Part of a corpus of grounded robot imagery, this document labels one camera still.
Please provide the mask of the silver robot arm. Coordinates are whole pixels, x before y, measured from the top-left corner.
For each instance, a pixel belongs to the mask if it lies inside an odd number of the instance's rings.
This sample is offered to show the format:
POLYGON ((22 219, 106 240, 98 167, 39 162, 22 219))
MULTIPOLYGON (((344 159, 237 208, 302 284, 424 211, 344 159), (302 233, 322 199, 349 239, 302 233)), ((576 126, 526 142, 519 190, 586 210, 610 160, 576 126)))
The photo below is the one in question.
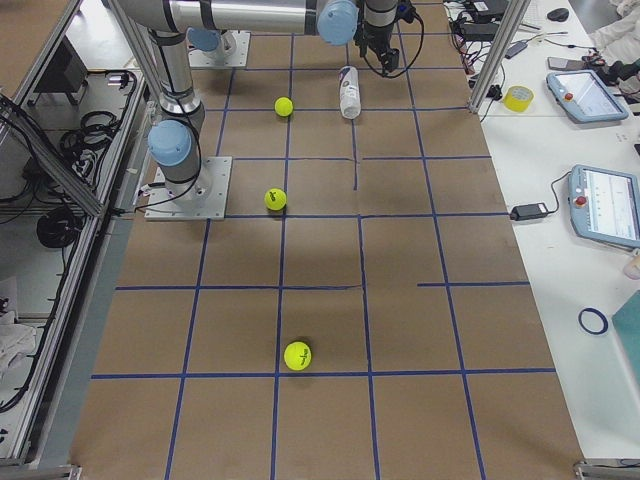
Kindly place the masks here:
POLYGON ((373 52, 382 77, 399 71, 395 25, 419 15, 409 1, 111 1, 120 27, 162 114, 149 151, 178 201, 209 195, 211 180, 199 151, 205 113, 194 68, 246 63, 252 33, 318 35, 332 46, 354 42, 373 52))

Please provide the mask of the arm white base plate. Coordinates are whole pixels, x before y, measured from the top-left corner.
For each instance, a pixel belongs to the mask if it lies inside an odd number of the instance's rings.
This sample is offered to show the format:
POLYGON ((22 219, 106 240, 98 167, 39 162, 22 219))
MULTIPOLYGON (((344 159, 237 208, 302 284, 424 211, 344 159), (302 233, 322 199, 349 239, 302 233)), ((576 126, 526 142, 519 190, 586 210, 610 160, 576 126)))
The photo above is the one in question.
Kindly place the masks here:
POLYGON ((226 213, 228 188, 232 171, 230 156, 206 157, 200 176, 191 187, 166 183, 164 174, 156 168, 154 181, 161 183, 150 190, 149 206, 144 217, 148 221, 223 220, 226 213))
POLYGON ((250 44, 248 31, 190 28, 186 39, 192 69, 244 68, 247 64, 250 44))

